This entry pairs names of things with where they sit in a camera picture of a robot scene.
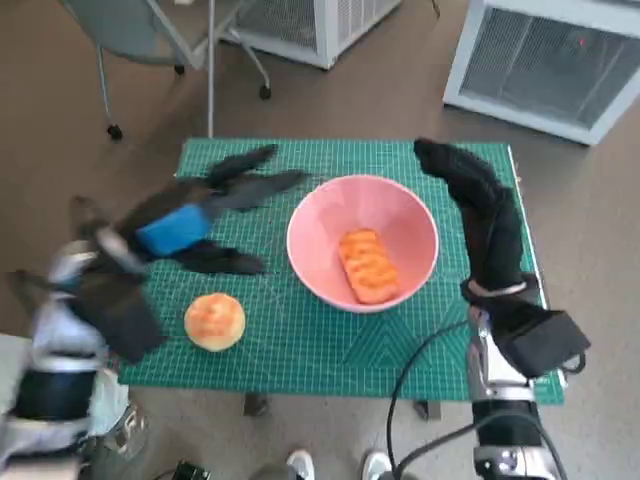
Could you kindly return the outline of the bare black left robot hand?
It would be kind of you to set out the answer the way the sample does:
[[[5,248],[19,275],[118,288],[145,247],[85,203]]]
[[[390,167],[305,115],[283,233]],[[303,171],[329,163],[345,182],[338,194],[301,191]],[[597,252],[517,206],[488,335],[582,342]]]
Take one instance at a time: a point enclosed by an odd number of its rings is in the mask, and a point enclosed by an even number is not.
[[[257,168],[277,151],[275,144],[264,145],[225,157],[204,176],[171,180],[130,211],[118,223],[118,233],[145,263],[170,259],[209,275],[265,273],[259,257],[221,246],[209,235],[226,212],[258,209],[306,180],[308,173],[300,169],[259,173]]]

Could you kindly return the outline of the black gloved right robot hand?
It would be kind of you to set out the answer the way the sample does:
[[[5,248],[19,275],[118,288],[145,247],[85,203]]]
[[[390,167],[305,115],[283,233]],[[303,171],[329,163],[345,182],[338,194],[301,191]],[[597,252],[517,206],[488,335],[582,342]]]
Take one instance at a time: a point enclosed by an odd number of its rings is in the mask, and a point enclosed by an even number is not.
[[[443,180],[458,207],[470,274],[463,287],[480,297],[519,294],[531,275],[521,268],[522,221],[514,191],[477,155],[426,138],[414,141],[424,174]]]

